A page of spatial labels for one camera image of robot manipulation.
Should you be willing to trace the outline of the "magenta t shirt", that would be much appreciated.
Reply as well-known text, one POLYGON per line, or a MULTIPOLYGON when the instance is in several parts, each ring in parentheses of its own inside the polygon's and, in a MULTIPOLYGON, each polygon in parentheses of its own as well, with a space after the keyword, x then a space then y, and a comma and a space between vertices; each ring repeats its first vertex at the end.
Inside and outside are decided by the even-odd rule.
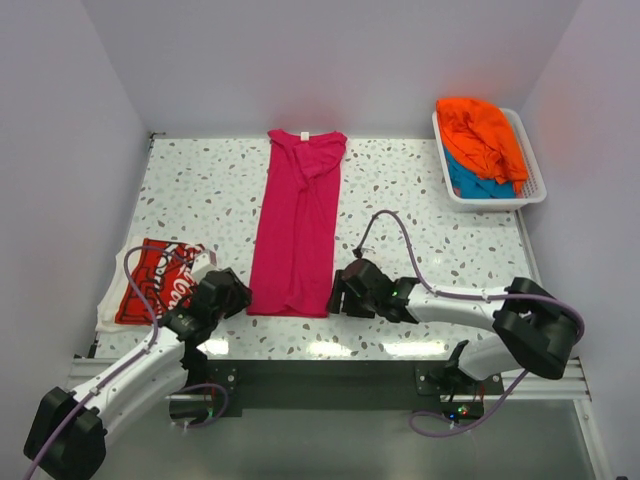
POLYGON ((270 159, 250 275, 250 315, 325 318, 347 137, 268 132, 270 159))

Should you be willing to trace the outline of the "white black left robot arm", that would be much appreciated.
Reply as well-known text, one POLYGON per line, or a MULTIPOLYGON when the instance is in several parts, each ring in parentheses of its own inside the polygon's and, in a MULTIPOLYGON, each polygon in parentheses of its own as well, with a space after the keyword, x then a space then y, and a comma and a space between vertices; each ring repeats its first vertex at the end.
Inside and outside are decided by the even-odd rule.
POLYGON ((169 310, 143 341, 83 384, 55 387, 40 401, 24 445, 53 479, 90 479, 108 446, 166 396, 211 390, 200 345, 222 319, 247 308, 252 292, 232 269, 210 271, 186 304, 169 310))

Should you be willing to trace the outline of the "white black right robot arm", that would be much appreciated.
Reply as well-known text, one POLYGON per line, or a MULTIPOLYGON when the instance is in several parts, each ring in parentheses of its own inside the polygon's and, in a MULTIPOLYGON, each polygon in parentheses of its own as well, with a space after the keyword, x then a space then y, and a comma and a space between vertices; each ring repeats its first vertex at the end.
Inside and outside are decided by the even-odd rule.
POLYGON ((531 279, 446 292, 416 277, 391 279, 365 258, 336 271, 327 308, 395 324, 440 322, 487 331, 481 339, 458 342, 446 360, 418 374, 427 392, 440 395, 471 395, 480 384, 516 369, 559 380, 584 333, 577 314, 531 279))

